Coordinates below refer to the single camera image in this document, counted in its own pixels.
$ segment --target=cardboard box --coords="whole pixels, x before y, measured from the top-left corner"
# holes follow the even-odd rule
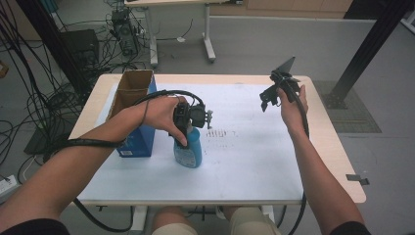
[[[147,94],[157,91],[152,70],[127,70],[122,75],[108,118],[112,118],[122,109],[132,106]],[[142,125],[133,130],[123,146],[117,148],[123,158],[150,157],[153,151],[155,129]]]

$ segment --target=right hand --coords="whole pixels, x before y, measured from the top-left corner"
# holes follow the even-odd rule
[[[277,92],[281,100],[281,117],[283,118],[284,123],[286,123],[290,134],[298,131],[304,132],[304,127],[302,126],[302,118],[297,103],[290,103],[290,101],[287,98],[287,94],[284,92],[283,89],[279,88]],[[308,105],[307,100],[305,99],[304,85],[302,85],[300,88],[299,97],[302,102],[302,105],[304,106],[305,112],[307,113]]]

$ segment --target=sleeve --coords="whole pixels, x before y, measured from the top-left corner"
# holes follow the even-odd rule
[[[69,232],[58,220],[39,218],[17,224],[0,235],[69,235]]]
[[[330,235],[370,235],[370,232],[364,224],[350,221],[339,225]]]

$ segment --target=table leg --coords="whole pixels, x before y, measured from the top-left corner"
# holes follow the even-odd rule
[[[138,235],[144,232],[144,225],[146,224],[147,206],[134,207],[134,216],[132,219],[132,227],[128,234]]]
[[[205,32],[202,33],[204,38],[205,46],[207,48],[207,56],[211,62],[214,62],[216,56],[214,55],[213,47],[211,46],[210,37],[209,37],[209,22],[210,22],[210,6],[209,3],[205,4]]]
[[[152,18],[150,16],[150,10],[148,7],[143,8],[143,10],[144,10],[144,16],[146,17],[147,30],[149,32],[149,37],[150,37],[150,64],[152,65],[153,68],[155,68],[159,64],[159,58],[157,54],[157,40],[153,34]]]

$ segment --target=forearm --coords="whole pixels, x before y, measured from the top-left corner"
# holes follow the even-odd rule
[[[363,218],[346,190],[324,165],[303,131],[291,131],[305,195],[320,225],[329,234],[347,221]]]
[[[141,122],[141,110],[137,107],[125,109],[80,138],[121,141]],[[69,147],[61,150],[4,205],[3,214],[14,214],[19,219],[12,220],[22,221],[39,216],[58,218],[113,150],[101,147]]]

